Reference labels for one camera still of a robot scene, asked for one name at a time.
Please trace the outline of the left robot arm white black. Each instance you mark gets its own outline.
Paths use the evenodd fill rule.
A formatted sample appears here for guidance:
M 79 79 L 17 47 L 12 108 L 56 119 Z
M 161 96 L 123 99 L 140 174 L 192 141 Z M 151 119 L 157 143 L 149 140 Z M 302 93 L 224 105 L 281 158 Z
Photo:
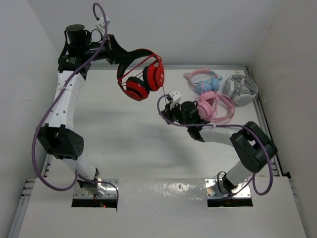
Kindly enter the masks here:
M 67 164 L 75 173 L 75 182 L 95 183 L 99 171 L 82 156 L 84 139 L 73 130 L 76 103 L 91 62 L 106 59 L 116 64 L 120 89 L 135 101 L 163 86 L 164 69 L 161 57 L 151 50 L 128 52 L 112 34 L 103 32 L 99 42 L 93 42 L 91 35 L 81 24 L 66 27 L 54 101 L 36 128 L 33 143 L 39 141 L 47 154 Z

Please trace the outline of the red black headphones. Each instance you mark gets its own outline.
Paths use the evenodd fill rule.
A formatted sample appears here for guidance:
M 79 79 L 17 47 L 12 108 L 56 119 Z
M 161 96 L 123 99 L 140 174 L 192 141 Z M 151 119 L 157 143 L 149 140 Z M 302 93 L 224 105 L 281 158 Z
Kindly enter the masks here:
M 137 66 L 142 65 L 145 61 L 154 58 L 155 61 L 144 67 L 142 71 L 142 77 L 129 76 L 128 79 L 123 82 L 123 79 L 128 76 L 130 72 L 126 72 L 130 64 L 119 64 L 117 68 L 117 84 L 122 92 L 129 98 L 135 101 L 142 101 L 148 98 L 150 92 L 155 92 L 160 89 L 164 84 L 164 67 L 162 64 L 162 58 L 153 54 L 141 61 Z

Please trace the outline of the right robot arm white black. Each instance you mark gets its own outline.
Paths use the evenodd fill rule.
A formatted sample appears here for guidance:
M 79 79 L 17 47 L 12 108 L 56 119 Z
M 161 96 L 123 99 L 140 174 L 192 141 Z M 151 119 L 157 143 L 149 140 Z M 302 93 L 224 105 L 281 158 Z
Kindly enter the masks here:
M 159 115 L 167 124 L 184 127 L 189 136 L 199 142 L 215 142 L 234 148 L 239 161 L 222 177 L 222 187 L 228 195 L 245 179 L 254 179 L 264 166 L 269 168 L 267 194 L 273 184 L 271 159 L 278 149 L 274 142 L 253 121 L 240 124 L 211 124 L 198 113 L 198 103 L 186 101 L 182 104 L 168 103 Z

